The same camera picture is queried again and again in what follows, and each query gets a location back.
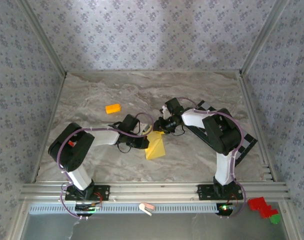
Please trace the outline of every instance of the orange block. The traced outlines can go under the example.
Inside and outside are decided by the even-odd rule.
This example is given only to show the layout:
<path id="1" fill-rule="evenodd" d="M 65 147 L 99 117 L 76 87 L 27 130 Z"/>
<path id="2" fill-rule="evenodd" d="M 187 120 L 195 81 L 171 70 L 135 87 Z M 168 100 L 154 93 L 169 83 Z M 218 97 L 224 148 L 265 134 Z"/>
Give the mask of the orange block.
<path id="1" fill-rule="evenodd" d="M 107 114 L 117 113 L 121 111 L 121 105 L 120 104 L 113 104 L 105 106 L 105 111 Z"/>

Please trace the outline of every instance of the yellow object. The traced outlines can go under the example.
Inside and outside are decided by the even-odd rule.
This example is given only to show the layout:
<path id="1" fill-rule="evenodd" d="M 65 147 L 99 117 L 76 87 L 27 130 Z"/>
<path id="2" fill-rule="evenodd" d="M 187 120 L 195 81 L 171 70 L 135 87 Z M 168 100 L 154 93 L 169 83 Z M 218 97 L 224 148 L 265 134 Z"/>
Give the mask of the yellow object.
<path id="1" fill-rule="evenodd" d="M 145 156 L 147 160 L 156 159 L 166 154 L 162 133 L 152 131 L 149 135 L 147 135 L 147 140 L 149 141 L 148 148 L 145 149 Z"/>
<path id="2" fill-rule="evenodd" d="M 106 111 L 107 114 L 120 112 L 121 111 L 121 105 L 117 103 L 117 104 L 105 106 L 105 111 Z"/>

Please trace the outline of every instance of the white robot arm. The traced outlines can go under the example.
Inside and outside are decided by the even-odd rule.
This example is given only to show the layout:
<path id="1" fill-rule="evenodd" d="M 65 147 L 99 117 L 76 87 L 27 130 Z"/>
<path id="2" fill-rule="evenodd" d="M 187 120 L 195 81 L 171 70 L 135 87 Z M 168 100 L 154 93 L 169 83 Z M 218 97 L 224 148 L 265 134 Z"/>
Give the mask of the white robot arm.
<path id="1" fill-rule="evenodd" d="M 213 178 L 214 190 L 219 197 L 231 194 L 235 183 L 236 148 L 242 144 L 242 129 L 234 123 L 225 108 L 211 112 L 193 108 L 184 109 L 176 98 L 165 103 L 163 117 L 154 123 L 153 130 L 174 133 L 177 126 L 194 126 L 204 129 L 209 144 L 216 151 L 216 173 Z"/>
<path id="2" fill-rule="evenodd" d="M 85 199 L 92 194 L 89 186 L 94 184 L 83 166 L 91 146 L 118 145 L 119 147 L 120 143 L 137 149 L 146 149 L 149 146 L 146 138 L 148 133 L 143 135 L 149 125 L 141 123 L 130 114 L 122 122 L 114 123 L 109 127 L 94 128 L 90 134 L 87 131 L 92 130 L 91 128 L 81 128 L 74 122 L 70 123 L 48 149 L 49 155 L 56 162 L 59 159 L 58 165 Z"/>

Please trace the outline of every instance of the yellow triangular block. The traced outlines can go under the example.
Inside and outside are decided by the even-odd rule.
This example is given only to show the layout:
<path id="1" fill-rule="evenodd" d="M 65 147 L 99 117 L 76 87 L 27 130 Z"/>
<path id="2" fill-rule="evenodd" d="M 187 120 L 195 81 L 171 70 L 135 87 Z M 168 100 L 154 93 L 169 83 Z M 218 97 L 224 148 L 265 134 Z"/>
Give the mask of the yellow triangular block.
<path id="1" fill-rule="evenodd" d="M 148 148 L 145 149 L 147 160 L 156 159 L 166 154 L 161 132 L 152 131 L 147 135 L 147 139 L 149 141 Z"/>

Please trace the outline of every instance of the wall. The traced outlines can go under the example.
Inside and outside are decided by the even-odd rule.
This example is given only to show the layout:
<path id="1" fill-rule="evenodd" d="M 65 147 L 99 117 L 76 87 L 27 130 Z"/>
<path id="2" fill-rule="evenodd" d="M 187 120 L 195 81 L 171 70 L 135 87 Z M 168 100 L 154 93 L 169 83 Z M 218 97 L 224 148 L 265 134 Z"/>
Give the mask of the wall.
<path id="1" fill-rule="evenodd" d="M 65 70 L 235 70 L 274 0 L 30 0 Z"/>
<path id="2" fill-rule="evenodd" d="M 60 82 L 16 2 L 0 1 L 0 240 L 31 180 Z"/>
<path id="3" fill-rule="evenodd" d="M 304 0 L 290 1 L 246 80 L 304 233 Z"/>

